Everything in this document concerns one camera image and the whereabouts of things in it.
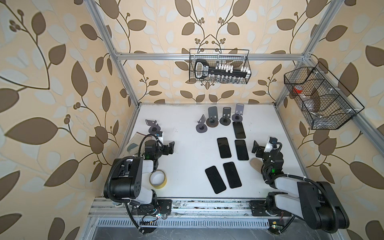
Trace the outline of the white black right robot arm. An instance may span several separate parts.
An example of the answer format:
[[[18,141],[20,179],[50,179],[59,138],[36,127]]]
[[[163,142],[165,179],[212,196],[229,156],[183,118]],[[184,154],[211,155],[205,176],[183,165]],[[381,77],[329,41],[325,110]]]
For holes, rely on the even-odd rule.
[[[296,218],[303,220],[313,230],[330,234],[339,229],[347,229],[350,219],[328,182],[316,182],[307,177],[283,172],[282,146],[274,137],[264,147],[257,142],[253,143],[252,153],[256,157],[250,164],[274,191],[267,194],[262,204],[251,201],[252,212],[271,217],[291,214],[291,219],[279,233],[284,232]]]

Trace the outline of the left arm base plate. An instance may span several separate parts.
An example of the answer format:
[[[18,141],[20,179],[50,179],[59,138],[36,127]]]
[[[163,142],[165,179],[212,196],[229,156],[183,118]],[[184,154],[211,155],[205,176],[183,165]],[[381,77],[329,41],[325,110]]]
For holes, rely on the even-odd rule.
[[[160,199],[154,204],[152,202],[148,205],[140,205],[139,207],[132,207],[132,212],[134,215],[144,216],[149,214],[161,214],[161,215],[170,215],[172,211],[173,201],[170,199]]]

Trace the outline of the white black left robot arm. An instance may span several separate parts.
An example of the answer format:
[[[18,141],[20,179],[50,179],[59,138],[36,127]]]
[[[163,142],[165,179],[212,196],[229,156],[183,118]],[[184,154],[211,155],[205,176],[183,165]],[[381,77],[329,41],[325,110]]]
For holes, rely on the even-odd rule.
[[[126,149],[114,160],[104,186],[104,197],[139,209],[142,215],[162,212],[156,189],[167,176],[159,170],[159,158],[174,153],[175,142],[164,144],[162,135],[135,133]]]

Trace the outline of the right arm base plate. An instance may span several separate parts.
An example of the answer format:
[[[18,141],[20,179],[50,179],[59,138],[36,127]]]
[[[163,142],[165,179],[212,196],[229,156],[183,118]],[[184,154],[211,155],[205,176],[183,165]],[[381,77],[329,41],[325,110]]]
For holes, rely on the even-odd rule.
[[[265,200],[251,200],[249,207],[253,217],[284,218],[291,217],[292,214],[282,210],[267,210]]]

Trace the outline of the wooden base phone stand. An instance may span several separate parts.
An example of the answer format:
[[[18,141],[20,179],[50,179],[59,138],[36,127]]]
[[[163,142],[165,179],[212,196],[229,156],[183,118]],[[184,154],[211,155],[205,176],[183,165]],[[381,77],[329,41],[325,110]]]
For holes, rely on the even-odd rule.
[[[219,124],[218,120],[218,108],[216,106],[208,108],[209,117],[206,120],[206,125],[210,128],[215,128]]]

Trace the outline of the grey phone stand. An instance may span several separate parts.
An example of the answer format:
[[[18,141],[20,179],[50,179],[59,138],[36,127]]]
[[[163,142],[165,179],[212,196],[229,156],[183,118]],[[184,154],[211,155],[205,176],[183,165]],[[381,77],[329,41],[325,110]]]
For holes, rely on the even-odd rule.
[[[223,108],[223,114],[222,117],[220,118],[220,124],[223,126],[228,126],[231,123],[231,107],[224,107]]]
[[[158,133],[161,132],[161,127],[157,123],[156,120],[146,120],[147,126],[149,126],[149,133],[157,135]]]
[[[208,127],[206,125],[206,117],[205,115],[202,115],[201,118],[198,120],[198,124],[196,125],[196,131],[198,133],[205,133],[208,130]]]
[[[233,122],[243,121],[244,106],[244,104],[236,104],[235,113],[232,115]]]

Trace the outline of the black smartphone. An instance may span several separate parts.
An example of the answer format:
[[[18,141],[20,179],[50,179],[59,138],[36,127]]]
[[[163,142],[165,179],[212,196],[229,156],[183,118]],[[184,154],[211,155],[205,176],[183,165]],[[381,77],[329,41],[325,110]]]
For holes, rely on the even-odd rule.
[[[219,194],[227,189],[218,169],[216,166],[209,167],[205,169],[205,173],[209,179],[209,182],[215,192]]]
[[[228,159],[232,157],[229,142],[227,138],[217,138],[220,157],[222,159]]]
[[[234,132],[236,139],[245,139],[246,133],[242,122],[233,122]]]
[[[236,165],[234,162],[228,162],[223,164],[226,177],[231,189],[239,188],[242,186],[241,179],[239,177]]]

